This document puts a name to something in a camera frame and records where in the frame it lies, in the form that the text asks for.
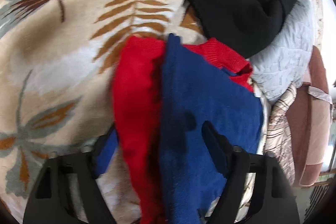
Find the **brown pink upholstered headboard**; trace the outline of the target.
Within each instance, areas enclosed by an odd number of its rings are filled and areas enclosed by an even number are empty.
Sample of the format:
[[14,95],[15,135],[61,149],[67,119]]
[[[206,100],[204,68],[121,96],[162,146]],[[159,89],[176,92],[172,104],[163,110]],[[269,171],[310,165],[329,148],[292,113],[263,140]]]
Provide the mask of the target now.
[[332,105],[322,56],[313,47],[303,84],[286,112],[295,167],[294,186],[308,187],[317,181],[329,142]]

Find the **striped floral pink pillow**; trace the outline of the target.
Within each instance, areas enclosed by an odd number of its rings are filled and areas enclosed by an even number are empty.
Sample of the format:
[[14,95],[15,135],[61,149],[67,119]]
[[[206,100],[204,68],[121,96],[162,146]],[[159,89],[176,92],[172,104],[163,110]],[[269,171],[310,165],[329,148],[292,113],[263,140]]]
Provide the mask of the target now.
[[273,106],[270,105],[257,85],[254,85],[254,89],[255,95],[260,98],[264,115],[256,153],[259,155],[266,152],[274,153],[285,177],[292,185],[295,179],[295,167],[286,112],[296,98],[297,89],[293,84],[290,84]]

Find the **light grey quilted pillow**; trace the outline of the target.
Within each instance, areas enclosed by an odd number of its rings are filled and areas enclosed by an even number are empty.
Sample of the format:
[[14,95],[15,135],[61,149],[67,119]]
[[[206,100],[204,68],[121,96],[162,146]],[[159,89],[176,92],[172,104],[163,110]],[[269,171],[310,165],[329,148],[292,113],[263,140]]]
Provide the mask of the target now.
[[270,104],[275,104],[290,84],[296,88],[302,85],[313,38],[310,0],[297,0],[273,42],[249,58],[252,80]]

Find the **red and blue sweater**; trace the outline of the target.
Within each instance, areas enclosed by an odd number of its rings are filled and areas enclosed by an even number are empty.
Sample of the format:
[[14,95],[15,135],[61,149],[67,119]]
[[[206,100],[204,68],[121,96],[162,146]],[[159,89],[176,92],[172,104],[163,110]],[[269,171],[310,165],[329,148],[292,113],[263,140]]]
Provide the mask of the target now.
[[173,34],[127,39],[112,78],[112,108],[141,223],[199,223],[221,195],[225,162],[211,159],[205,121],[231,144],[257,151],[264,117],[251,73],[244,57],[213,38],[199,45]]

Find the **beige leaf-pattern fleece blanket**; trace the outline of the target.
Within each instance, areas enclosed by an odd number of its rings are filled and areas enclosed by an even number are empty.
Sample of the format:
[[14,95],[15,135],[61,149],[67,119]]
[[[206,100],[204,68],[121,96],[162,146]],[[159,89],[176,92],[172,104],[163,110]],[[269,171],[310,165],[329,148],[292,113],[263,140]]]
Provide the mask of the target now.
[[1,0],[1,202],[18,223],[49,155],[112,123],[122,40],[175,31],[195,44],[188,16],[184,0]]

